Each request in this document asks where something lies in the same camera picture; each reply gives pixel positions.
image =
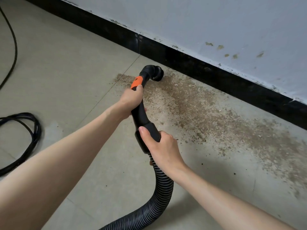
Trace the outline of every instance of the dust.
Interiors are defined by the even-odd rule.
[[[119,74],[118,84],[129,87],[134,77]],[[237,147],[250,150],[259,158],[263,169],[285,182],[307,188],[307,145],[287,130],[277,130],[276,121],[246,120],[231,109],[217,108],[218,99],[227,94],[207,89],[194,79],[167,69],[160,82],[148,81],[144,105],[151,110],[153,121],[164,112],[178,126],[186,143],[217,145],[222,157]]]

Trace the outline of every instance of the vacuum handle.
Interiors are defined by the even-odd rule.
[[[149,75],[147,73],[140,73],[140,76],[136,77],[135,80],[133,81],[132,85],[131,85],[131,89],[132,90],[136,90],[136,87],[138,85],[142,85],[143,88],[145,86],[145,84],[147,83],[147,81],[149,80]],[[145,112],[145,108],[144,108],[144,103],[143,100],[142,102],[131,111],[132,113],[132,117],[133,117],[133,121],[135,124],[135,137],[142,149],[142,151],[146,154],[149,154],[150,151],[148,150],[147,146],[145,145],[144,141],[141,138],[140,132],[138,130],[139,127],[146,127],[147,130],[149,131],[151,137],[156,141],[156,142],[160,142],[161,140],[161,135],[159,133],[159,131],[157,130],[156,126],[149,121],[146,112]]]

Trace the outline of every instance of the hand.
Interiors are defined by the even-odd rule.
[[[177,140],[172,135],[160,131],[161,140],[156,142],[145,127],[139,127],[139,131],[157,166],[175,181],[177,172],[187,168],[180,155]]]
[[[121,111],[123,112],[124,118],[128,118],[131,114],[131,111],[136,108],[143,99],[143,86],[138,85],[136,91],[132,89],[126,89],[122,94],[120,100],[117,102],[117,105],[120,106]]]

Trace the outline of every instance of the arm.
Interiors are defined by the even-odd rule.
[[[177,141],[161,132],[154,141],[146,128],[141,137],[159,168],[186,189],[225,230],[291,230],[290,226],[241,199],[228,194],[196,175],[183,161]]]
[[[0,229],[41,229],[118,124],[140,104],[142,86],[86,126],[33,156],[0,182]]]

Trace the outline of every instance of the white wall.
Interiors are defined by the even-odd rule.
[[[307,0],[68,1],[307,104]]]

